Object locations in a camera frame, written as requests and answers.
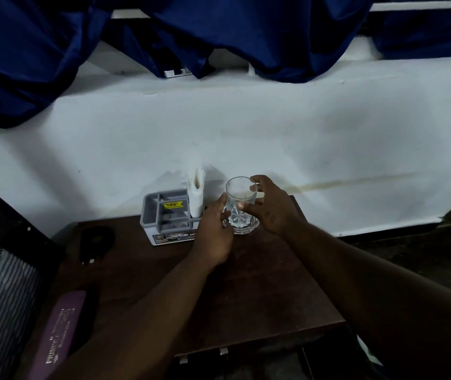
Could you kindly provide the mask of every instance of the white window bar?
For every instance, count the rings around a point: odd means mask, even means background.
[[[451,9],[451,1],[376,2],[370,12]],[[115,9],[111,18],[150,18],[139,9]]]

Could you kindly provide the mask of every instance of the glass rim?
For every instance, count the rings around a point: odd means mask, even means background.
[[[247,198],[237,198],[236,196],[234,196],[233,194],[230,194],[230,193],[228,192],[228,186],[229,186],[229,183],[230,183],[231,181],[233,181],[234,179],[239,179],[239,178],[247,179],[248,181],[250,181],[250,182],[252,183],[250,186],[255,185],[255,191],[251,191],[251,192],[252,192],[252,195],[251,195],[250,197],[247,197]],[[235,200],[245,201],[245,200],[251,199],[252,197],[254,197],[255,194],[257,194],[257,184],[254,183],[254,182],[250,179],[250,177],[246,177],[246,176],[236,176],[236,177],[233,177],[232,179],[229,179],[228,182],[225,183],[225,192],[228,194],[228,196],[231,196],[231,197],[234,198]]]

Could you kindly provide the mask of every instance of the person's left hand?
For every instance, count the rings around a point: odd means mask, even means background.
[[[222,212],[226,200],[227,194],[223,193],[204,211],[194,240],[192,253],[210,264],[210,268],[227,260],[233,242],[233,227],[229,223],[226,227],[222,225],[222,220],[231,215],[230,211]]]

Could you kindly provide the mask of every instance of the hand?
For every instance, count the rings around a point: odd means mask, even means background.
[[[192,253],[198,255],[200,260],[215,268],[226,261],[233,242],[233,227],[228,223],[222,225],[222,220],[231,215],[230,211],[222,212],[226,204],[227,194],[211,204],[203,214],[197,228]]]
[[[262,227],[276,235],[283,236],[292,221],[300,221],[300,215],[286,191],[280,189],[265,175],[250,178],[257,184],[257,191],[264,192],[263,198],[256,198],[255,204],[238,203],[238,209],[259,219]]]

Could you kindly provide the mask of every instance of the white wall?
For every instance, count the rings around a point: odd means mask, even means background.
[[[451,59],[345,61],[306,84],[84,75],[0,130],[0,197],[48,236],[139,214],[198,164],[208,196],[265,173],[335,235],[437,222],[451,209]]]

